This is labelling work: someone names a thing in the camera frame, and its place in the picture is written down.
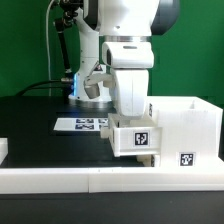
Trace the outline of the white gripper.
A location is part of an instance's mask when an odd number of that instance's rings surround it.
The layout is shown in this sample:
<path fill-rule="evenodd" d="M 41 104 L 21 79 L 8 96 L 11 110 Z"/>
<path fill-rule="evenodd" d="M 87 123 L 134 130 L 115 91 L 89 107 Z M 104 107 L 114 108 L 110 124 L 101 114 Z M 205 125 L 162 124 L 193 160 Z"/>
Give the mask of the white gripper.
<path fill-rule="evenodd" d="M 141 118 L 145 112 L 149 73 L 145 69 L 115 69 L 115 108 L 120 116 Z"/>

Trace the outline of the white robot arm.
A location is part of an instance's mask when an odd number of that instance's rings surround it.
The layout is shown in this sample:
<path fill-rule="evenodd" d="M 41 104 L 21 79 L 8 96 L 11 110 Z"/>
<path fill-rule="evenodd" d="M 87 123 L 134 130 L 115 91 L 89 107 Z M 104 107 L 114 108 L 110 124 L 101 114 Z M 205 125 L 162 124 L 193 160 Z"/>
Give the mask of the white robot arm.
<path fill-rule="evenodd" d="M 112 104 L 121 117 L 142 117 L 148 70 L 154 66 L 150 38 L 175 24 L 180 0 L 50 0 L 48 8 L 55 7 L 63 10 L 54 25 L 65 68 L 65 99 L 88 107 Z M 76 73 L 64 37 L 72 26 L 80 40 Z"/>

